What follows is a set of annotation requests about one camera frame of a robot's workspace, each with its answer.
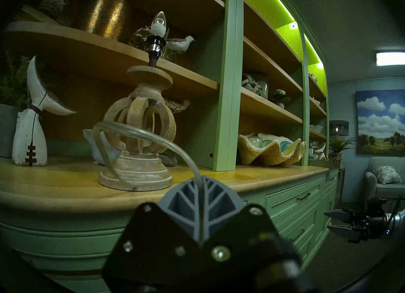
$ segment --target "throw pillow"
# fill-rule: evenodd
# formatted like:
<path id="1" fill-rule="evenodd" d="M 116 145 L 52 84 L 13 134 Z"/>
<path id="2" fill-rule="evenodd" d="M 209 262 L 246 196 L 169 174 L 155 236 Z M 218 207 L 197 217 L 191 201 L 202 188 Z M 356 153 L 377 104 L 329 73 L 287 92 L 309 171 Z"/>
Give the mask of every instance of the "throw pillow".
<path id="1" fill-rule="evenodd" d="M 402 182 L 401 177 L 393 167 L 388 165 L 377 167 L 374 171 L 380 184 Z"/>

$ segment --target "ceiling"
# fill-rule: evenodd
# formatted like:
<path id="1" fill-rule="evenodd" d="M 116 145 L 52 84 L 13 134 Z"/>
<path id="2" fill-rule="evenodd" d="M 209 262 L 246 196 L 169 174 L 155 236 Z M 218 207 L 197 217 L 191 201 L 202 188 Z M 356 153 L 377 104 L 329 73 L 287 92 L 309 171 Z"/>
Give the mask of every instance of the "ceiling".
<path id="1" fill-rule="evenodd" d="M 328 83 L 405 77 L 405 65 L 375 64 L 379 50 L 405 49 L 405 32 L 383 0 L 292 0 L 327 58 Z"/>

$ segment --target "armchair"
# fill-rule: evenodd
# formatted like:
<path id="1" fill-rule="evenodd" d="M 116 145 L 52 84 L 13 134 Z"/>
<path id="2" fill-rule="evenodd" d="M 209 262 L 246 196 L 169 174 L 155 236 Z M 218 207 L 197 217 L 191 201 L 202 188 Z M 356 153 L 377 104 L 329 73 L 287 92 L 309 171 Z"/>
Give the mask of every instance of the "armchair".
<path id="1" fill-rule="evenodd" d="M 377 177 L 374 175 L 373 170 L 379 166 L 389 165 L 395 168 L 399 176 L 401 177 L 401 183 L 395 184 L 380 184 L 377 181 Z M 367 200 L 374 196 L 381 198 L 386 197 L 398 197 L 402 195 L 405 197 L 405 158 L 400 157 L 371 157 L 369 161 L 369 168 L 365 174 L 366 193 L 364 205 L 367 206 Z M 389 211 L 391 203 L 387 203 L 383 208 L 385 211 Z"/>

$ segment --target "black patterned lamp shade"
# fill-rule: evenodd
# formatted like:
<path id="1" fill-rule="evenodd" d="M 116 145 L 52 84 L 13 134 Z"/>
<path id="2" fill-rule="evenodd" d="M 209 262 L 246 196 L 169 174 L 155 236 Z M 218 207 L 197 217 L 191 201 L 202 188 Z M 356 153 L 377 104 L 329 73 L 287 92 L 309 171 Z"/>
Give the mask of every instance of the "black patterned lamp shade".
<path id="1" fill-rule="evenodd" d="M 332 136 L 348 136 L 348 121 L 329 121 L 329 134 Z"/>

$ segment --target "landscape painting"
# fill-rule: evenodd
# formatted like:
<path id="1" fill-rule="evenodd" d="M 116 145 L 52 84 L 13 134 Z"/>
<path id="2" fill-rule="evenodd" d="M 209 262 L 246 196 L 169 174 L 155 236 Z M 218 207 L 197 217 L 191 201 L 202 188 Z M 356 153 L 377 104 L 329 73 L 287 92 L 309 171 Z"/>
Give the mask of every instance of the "landscape painting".
<path id="1" fill-rule="evenodd" d="M 405 89 L 356 92 L 358 154 L 405 155 Z"/>

